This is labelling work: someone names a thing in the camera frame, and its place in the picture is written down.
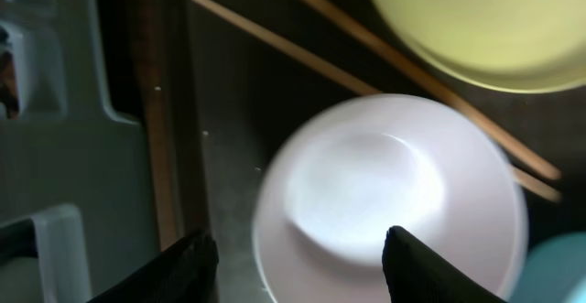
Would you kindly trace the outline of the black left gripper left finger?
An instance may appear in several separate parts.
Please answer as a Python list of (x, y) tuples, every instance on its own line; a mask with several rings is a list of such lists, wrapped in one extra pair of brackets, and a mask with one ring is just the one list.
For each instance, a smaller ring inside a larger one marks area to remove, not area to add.
[(89, 303), (206, 303), (218, 263), (216, 242), (197, 230)]

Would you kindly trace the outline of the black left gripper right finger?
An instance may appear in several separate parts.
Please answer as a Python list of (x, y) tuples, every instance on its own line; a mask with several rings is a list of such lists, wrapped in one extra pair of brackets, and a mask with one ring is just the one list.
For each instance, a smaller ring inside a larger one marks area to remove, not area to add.
[(386, 233), (382, 265), (392, 303), (505, 303), (400, 226)]

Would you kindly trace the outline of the white bowl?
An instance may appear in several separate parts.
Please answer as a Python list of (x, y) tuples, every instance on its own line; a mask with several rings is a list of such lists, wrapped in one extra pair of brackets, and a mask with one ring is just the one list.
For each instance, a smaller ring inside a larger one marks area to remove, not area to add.
[(276, 302), (386, 302), (393, 226), (512, 295), (528, 224), (507, 158), (463, 115), (405, 94), (332, 106), (280, 148), (252, 222), (257, 269)]

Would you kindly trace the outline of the light blue bowl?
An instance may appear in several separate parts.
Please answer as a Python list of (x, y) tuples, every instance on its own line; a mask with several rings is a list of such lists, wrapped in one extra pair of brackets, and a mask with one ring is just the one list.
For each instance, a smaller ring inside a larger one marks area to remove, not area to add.
[(585, 303), (585, 233), (570, 233), (535, 247), (511, 303)]

